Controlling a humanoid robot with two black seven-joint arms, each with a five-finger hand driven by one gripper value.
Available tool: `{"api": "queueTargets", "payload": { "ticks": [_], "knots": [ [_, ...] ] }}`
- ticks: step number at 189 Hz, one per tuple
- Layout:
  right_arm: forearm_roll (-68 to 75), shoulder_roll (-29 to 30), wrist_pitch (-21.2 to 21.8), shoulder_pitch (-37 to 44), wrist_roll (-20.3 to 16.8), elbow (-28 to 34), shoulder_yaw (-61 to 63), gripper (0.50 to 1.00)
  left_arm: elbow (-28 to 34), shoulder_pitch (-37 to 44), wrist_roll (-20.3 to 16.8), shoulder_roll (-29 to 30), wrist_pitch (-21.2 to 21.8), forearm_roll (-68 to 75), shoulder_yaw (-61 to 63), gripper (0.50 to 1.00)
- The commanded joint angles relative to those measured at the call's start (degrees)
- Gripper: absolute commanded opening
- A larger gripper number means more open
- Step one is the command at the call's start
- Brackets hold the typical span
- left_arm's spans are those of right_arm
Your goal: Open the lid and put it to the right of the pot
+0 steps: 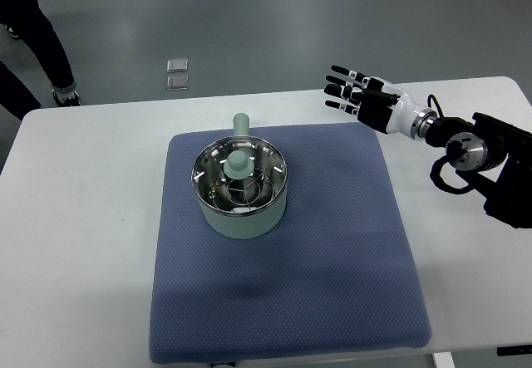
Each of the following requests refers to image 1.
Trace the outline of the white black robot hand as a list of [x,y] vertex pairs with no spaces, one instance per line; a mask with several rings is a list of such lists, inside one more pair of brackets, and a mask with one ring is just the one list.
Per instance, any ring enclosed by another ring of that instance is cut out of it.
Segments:
[[331,66],[324,92],[333,99],[325,105],[353,115],[357,121],[383,134],[402,134],[412,140],[426,136],[442,116],[437,103],[417,104],[401,87],[342,66]]

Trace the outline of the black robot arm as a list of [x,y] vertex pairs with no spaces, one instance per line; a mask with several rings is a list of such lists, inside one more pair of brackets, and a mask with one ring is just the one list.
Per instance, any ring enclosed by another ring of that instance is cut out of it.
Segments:
[[531,133],[476,112],[473,123],[439,117],[419,133],[445,154],[431,168],[433,184],[448,194],[477,191],[485,214],[513,228],[531,228]]

